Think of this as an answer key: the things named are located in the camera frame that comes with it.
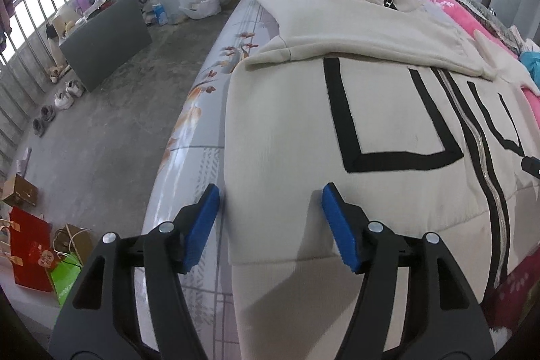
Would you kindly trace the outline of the brown paper bag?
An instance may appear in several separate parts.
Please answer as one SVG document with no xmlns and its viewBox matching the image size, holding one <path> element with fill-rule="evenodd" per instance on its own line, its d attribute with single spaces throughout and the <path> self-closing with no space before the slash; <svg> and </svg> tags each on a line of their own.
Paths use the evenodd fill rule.
<svg viewBox="0 0 540 360">
<path fill-rule="evenodd" d="M 92 233 L 87 228 L 66 224 L 53 234 L 52 247 L 59 256 L 73 254 L 84 265 L 94 249 Z"/>
</svg>

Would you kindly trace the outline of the grey slippers pair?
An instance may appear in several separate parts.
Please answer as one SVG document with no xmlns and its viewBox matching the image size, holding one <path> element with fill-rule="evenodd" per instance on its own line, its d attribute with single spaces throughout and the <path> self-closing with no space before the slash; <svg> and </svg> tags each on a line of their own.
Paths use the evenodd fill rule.
<svg viewBox="0 0 540 360">
<path fill-rule="evenodd" d="M 44 105 L 40 108 L 39 116 L 32 120 L 32 129 L 37 137 L 41 137 L 49 124 L 55 119 L 56 110 L 51 105 Z"/>
</svg>

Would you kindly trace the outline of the cream coat with black trim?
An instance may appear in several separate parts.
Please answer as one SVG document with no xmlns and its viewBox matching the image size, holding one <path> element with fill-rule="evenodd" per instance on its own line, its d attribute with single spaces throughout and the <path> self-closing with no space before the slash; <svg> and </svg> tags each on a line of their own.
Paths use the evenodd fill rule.
<svg viewBox="0 0 540 360">
<path fill-rule="evenodd" d="M 226 106 L 225 216 L 229 259 L 260 256 L 270 234 L 283 238 L 314 187 L 335 184 L 343 198 L 393 232 L 420 237 L 464 220 L 481 200 L 464 184 L 443 195 L 446 179 L 472 171 L 465 143 L 431 67 L 494 80 L 497 72 L 471 39 L 436 19 L 419 0 L 256 0 L 275 18 L 278 35 L 240 61 Z M 263 113 L 278 89 L 323 68 L 339 154 L 298 182 L 306 155 L 254 148 Z M 482 302 L 475 262 L 456 261 Z"/>
</svg>

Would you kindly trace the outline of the metal window railing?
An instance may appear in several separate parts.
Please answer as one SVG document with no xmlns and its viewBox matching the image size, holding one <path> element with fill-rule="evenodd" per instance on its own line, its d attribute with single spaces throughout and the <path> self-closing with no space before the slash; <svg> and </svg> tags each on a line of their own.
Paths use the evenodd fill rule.
<svg viewBox="0 0 540 360">
<path fill-rule="evenodd" d="M 1 178 L 5 179 L 22 135 L 42 98 L 52 89 L 54 59 L 46 28 L 64 5 L 80 0 L 13 0 L 11 33 L 1 53 Z"/>
</svg>

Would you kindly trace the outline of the grey patterned quilt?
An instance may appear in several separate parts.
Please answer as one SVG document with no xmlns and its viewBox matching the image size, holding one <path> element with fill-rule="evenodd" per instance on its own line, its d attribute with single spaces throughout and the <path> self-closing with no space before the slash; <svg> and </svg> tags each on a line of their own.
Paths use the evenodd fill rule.
<svg viewBox="0 0 540 360">
<path fill-rule="evenodd" d="M 513 54 L 519 56 L 521 47 L 514 33 L 505 26 L 496 14 L 475 0 L 456 0 L 494 37 L 499 39 Z"/>
</svg>

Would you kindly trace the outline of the red gift bag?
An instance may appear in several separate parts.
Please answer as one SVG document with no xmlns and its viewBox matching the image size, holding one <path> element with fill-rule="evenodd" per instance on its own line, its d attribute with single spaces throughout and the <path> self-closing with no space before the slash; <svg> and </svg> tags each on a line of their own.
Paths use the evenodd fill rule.
<svg viewBox="0 0 540 360">
<path fill-rule="evenodd" d="M 52 293 L 48 264 L 54 261 L 54 253 L 50 246 L 49 223 L 15 206 L 9 219 L 9 249 L 15 284 Z"/>
</svg>

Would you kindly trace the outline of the floral grey bed sheet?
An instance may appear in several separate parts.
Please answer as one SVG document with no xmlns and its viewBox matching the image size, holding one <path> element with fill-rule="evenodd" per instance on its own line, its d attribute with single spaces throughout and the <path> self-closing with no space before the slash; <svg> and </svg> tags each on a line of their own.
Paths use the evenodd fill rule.
<svg viewBox="0 0 540 360">
<path fill-rule="evenodd" d="M 241 0 L 218 36 L 169 138 L 144 219 L 144 231 L 196 202 L 208 185 L 225 188 L 227 94 L 233 67 L 278 35 L 256 0 Z M 271 161 L 290 147 L 306 155 L 298 182 L 339 154 L 323 68 L 278 89 L 263 113 L 254 148 Z M 229 259 L 226 216 L 214 223 L 198 264 L 180 277 L 203 350 L 211 359 L 332 359 L 344 337 L 361 279 L 340 261 L 314 187 L 283 238 L 270 234 L 262 255 Z"/>
</svg>

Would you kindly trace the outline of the green shopping bag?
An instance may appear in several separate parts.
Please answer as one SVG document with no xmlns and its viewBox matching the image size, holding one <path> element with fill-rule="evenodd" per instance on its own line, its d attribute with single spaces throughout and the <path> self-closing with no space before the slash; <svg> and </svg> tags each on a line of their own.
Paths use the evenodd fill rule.
<svg viewBox="0 0 540 360">
<path fill-rule="evenodd" d="M 69 253 L 64 259 L 59 261 L 54 270 L 49 272 L 49 277 L 60 307 L 67 300 L 75 280 L 77 280 L 81 273 L 81 269 L 82 265 L 77 256 Z"/>
</svg>

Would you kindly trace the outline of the pink floral blanket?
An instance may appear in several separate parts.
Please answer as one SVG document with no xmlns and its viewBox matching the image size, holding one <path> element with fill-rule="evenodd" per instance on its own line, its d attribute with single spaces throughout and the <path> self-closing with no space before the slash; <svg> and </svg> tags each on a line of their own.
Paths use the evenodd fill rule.
<svg viewBox="0 0 540 360">
<path fill-rule="evenodd" d="M 539 155 L 539 89 L 517 55 L 492 36 L 456 0 L 419 0 L 436 19 L 471 39 L 494 80 L 431 67 L 459 122 L 459 139 L 472 171 L 446 179 L 443 195 L 464 184 L 480 197 L 466 219 L 439 228 L 457 260 L 475 262 L 482 277 L 482 310 L 499 336 L 511 336 L 539 298 L 539 178 L 524 172 L 521 161 Z"/>
</svg>

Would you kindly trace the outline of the white plastic bag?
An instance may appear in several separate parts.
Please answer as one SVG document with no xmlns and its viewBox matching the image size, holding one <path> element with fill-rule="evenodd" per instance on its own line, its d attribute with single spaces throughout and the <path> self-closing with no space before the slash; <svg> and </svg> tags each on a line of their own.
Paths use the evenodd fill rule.
<svg viewBox="0 0 540 360">
<path fill-rule="evenodd" d="M 180 0 L 179 10 L 193 20 L 212 17 L 221 12 L 220 0 Z"/>
</svg>

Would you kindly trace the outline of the blue cartoon blanket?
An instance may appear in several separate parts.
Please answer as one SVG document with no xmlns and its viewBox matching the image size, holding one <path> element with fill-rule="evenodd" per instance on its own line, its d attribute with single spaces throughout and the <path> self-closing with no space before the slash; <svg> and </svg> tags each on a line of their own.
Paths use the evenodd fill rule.
<svg viewBox="0 0 540 360">
<path fill-rule="evenodd" d="M 520 55 L 519 61 L 526 67 L 537 88 L 540 88 L 540 52 L 525 51 Z"/>
</svg>

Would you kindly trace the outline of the white sneakers pair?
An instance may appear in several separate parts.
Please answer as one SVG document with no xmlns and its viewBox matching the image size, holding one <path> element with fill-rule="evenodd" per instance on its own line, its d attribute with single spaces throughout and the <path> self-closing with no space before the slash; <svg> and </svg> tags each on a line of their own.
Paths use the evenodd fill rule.
<svg viewBox="0 0 540 360">
<path fill-rule="evenodd" d="M 81 98 L 85 88 L 78 80 L 69 80 L 65 88 L 59 90 L 54 97 L 54 105 L 57 110 L 65 111 L 72 107 L 75 99 Z"/>
</svg>

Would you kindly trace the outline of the brown cardboard box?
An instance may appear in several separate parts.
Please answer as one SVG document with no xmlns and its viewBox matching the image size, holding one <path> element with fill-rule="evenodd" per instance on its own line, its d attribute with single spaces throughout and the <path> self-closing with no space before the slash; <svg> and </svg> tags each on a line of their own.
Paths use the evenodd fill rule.
<svg viewBox="0 0 540 360">
<path fill-rule="evenodd" d="M 3 186 L 2 201 L 10 206 L 23 204 L 36 206 L 38 190 L 24 177 L 15 174 L 7 179 Z"/>
</svg>

